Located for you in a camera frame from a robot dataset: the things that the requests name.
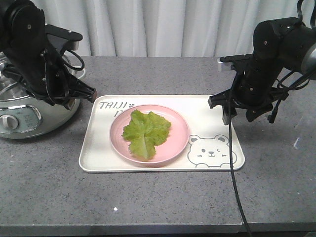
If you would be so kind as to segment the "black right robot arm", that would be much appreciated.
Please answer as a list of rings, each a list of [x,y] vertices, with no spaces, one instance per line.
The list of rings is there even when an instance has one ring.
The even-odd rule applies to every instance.
[[[316,29],[302,19],[289,17],[259,23],[253,35],[253,53],[219,59],[221,69],[236,72],[232,87],[210,96],[211,108],[223,108],[223,123],[230,123],[236,109],[245,109],[249,122],[271,112],[274,123],[281,101],[291,90],[304,88],[316,78]]]

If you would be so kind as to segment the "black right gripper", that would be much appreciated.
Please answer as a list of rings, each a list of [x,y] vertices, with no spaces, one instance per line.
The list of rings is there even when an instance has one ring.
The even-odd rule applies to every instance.
[[[288,92],[285,89],[272,87],[267,93],[260,94],[262,90],[254,88],[241,87],[231,90],[225,90],[216,95],[210,95],[208,104],[211,109],[216,106],[222,106],[223,109],[223,124],[228,125],[232,118],[237,115],[232,99],[235,102],[236,108],[246,109],[246,118],[248,122],[253,122],[259,116],[272,112],[268,116],[269,123],[274,123],[277,117],[278,107],[281,101],[288,97]]]

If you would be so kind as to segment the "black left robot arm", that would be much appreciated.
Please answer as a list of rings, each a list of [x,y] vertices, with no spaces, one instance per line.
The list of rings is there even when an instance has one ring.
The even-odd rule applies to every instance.
[[[0,51],[10,61],[3,74],[50,105],[70,109],[74,99],[93,103],[96,89],[69,72],[77,68],[63,58],[74,54],[83,36],[45,23],[44,11],[30,0],[0,2]]]

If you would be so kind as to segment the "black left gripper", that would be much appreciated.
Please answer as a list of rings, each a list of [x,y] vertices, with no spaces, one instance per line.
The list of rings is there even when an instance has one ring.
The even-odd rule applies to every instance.
[[[79,79],[74,80],[68,71],[27,71],[23,73],[23,86],[30,96],[50,105],[63,105],[67,110],[73,109],[74,98],[91,103],[97,98],[96,88]]]

